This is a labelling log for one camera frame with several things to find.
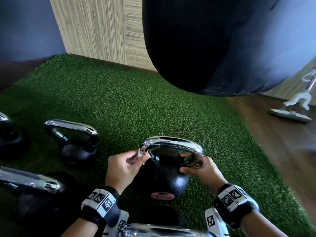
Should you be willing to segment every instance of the artificial grass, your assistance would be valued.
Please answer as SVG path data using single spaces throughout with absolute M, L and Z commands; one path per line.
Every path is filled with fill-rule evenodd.
M 33 137 L 25 155 L 1 160 L 1 165 L 41 174 L 64 171 L 83 184 L 102 186 L 108 156 L 137 149 L 150 136 L 181 137 L 202 144 L 227 180 L 242 186 L 287 235 L 316 235 L 306 213 L 226 98 L 179 90 L 158 74 L 62 55 L 3 91 L 0 110 Z M 43 129 L 43 123 L 53 118 L 86 123 L 98 130 L 100 154 L 91 170 L 70 170 L 61 163 L 60 147 Z M 203 215 L 213 200 L 192 178 L 180 199 L 153 202 L 175 207 L 191 228 L 206 229 Z M 119 206 L 132 220 L 150 202 L 130 186 Z M 14 198 L 0 189 L 1 236 L 27 235 L 9 218 L 13 205 Z

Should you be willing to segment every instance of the black punching bag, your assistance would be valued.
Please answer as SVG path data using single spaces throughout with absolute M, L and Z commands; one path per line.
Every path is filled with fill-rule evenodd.
M 316 55 L 316 0 L 143 0 L 161 76 L 202 95 L 267 91 Z

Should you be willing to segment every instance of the wooden floor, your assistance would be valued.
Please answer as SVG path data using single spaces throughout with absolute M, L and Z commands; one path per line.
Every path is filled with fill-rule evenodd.
M 0 64 L 0 91 L 45 60 Z M 316 121 L 303 124 L 269 115 L 270 108 L 282 106 L 282 100 L 271 97 L 253 95 L 229 99 L 316 226 Z M 316 120 L 316 108 L 308 115 Z

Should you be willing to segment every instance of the black kettlebell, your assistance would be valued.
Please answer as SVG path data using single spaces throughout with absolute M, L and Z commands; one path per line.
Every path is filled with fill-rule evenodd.
M 79 132 L 74 137 L 68 139 L 57 129 L 68 129 Z M 87 169 L 91 167 L 98 151 L 98 133 L 85 124 L 65 121 L 49 120 L 44 124 L 44 129 L 53 135 L 62 149 L 62 162 L 71 168 Z
M 191 152 L 183 158 L 176 150 Z M 142 166 L 136 176 L 139 190 L 156 200 L 179 198 L 189 184 L 189 176 L 182 174 L 180 167 L 190 167 L 200 162 L 203 148 L 192 141 L 169 137 L 154 136 L 146 139 L 138 155 L 150 154 L 150 159 Z
M 15 222 L 30 231 L 60 236 L 77 218 L 81 202 L 91 192 L 69 174 L 38 175 L 0 167 L 0 180 L 13 188 Z
M 31 136 L 0 112 L 0 157 L 12 158 L 22 155 L 31 143 Z

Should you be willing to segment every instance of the flat mop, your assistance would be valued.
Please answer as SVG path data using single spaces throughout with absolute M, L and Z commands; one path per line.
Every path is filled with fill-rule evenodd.
M 292 111 L 291 109 L 296 103 L 299 103 L 300 107 L 303 110 L 307 110 L 307 111 L 309 110 L 308 104 L 310 103 L 311 98 L 312 98 L 309 92 L 314 87 L 314 85 L 316 83 L 316 69 L 313 69 L 307 75 L 305 75 L 302 78 L 302 81 L 308 82 L 308 85 L 304 91 L 295 94 L 292 97 L 292 99 L 284 102 L 282 108 L 270 109 L 269 113 L 272 115 L 275 115 L 275 116 L 279 116 L 279 117 L 283 117 L 283 118 L 287 118 L 287 119 L 292 119 L 292 120 L 296 120 L 296 121 L 301 121 L 304 123 L 310 122 L 312 120 L 310 117 L 308 117 L 307 115 L 298 113 L 296 111 Z

